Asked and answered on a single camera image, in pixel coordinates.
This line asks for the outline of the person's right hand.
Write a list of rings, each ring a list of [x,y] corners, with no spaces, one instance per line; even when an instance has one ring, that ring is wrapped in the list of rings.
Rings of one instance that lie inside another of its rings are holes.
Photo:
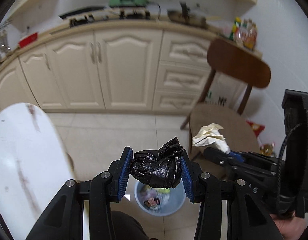
[[[304,218],[293,215],[289,219],[279,219],[277,215],[270,214],[279,232],[285,240],[297,240],[304,232],[307,222]]]

